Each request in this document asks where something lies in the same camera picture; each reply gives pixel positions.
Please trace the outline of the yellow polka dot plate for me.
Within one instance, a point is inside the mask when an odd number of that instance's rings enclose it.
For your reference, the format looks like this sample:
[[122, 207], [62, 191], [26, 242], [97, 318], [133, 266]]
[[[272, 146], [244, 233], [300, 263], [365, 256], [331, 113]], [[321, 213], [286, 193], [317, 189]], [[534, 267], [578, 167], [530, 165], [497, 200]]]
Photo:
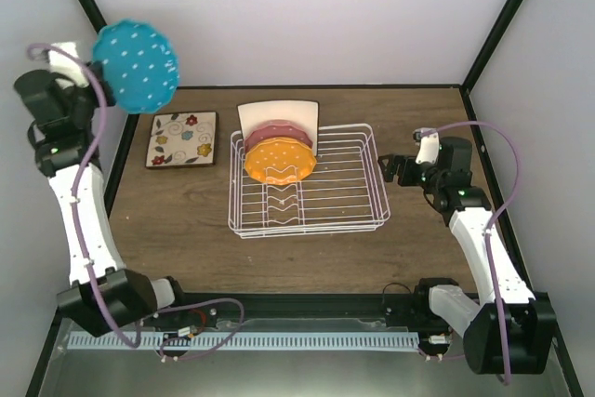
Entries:
[[313, 173], [316, 158], [305, 143], [287, 137], [265, 139], [245, 156], [245, 172], [260, 183], [285, 186]]

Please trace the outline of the blue polka dot plate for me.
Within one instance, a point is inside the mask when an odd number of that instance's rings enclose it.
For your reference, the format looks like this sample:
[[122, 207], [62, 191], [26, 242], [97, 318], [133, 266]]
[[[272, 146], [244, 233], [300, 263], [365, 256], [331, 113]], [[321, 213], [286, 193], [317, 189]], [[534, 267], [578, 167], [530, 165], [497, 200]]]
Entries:
[[120, 20], [103, 27], [92, 48], [116, 104], [130, 114], [156, 113], [179, 86], [179, 59], [168, 38], [150, 23]]

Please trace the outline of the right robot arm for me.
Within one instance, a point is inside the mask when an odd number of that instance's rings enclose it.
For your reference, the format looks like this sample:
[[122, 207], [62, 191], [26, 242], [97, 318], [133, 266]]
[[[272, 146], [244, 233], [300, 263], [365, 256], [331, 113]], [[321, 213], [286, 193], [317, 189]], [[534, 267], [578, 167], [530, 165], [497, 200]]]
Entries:
[[414, 316], [425, 325], [443, 319], [462, 338], [465, 360], [478, 375], [543, 373], [556, 315], [515, 269], [487, 195], [472, 183], [471, 142], [433, 133], [419, 138], [418, 146], [415, 155], [379, 157], [382, 177], [422, 190], [462, 249], [478, 297], [452, 281], [424, 280]]

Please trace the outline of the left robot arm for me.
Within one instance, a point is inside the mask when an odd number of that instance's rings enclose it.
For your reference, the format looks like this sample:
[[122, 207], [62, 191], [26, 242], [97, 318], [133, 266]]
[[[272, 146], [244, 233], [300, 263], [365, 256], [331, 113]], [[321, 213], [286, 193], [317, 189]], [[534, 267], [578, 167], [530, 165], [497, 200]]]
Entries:
[[58, 200], [67, 235], [70, 286], [57, 296], [59, 312], [94, 337], [155, 313], [168, 325], [181, 325], [191, 305], [179, 283], [128, 269], [115, 246], [99, 151], [92, 145], [94, 113], [112, 107], [115, 98], [99, 63], [86, 67], [96, 77], [87, 85], [48, 69], [29, 71], [13, 85], [33, 116], [28, 140]]

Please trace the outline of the pink polka dot plate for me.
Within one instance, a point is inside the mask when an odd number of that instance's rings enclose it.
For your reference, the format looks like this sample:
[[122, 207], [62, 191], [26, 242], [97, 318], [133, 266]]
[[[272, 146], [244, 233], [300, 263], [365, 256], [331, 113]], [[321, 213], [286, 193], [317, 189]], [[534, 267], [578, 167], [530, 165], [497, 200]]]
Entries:
[[257, 126], [245, 139], [245, 149], [250, 151], [261, 141], [271, 138], [291, 138], [312, 147], [308, 134], [298, 125], [287, 120], [270, 120]]

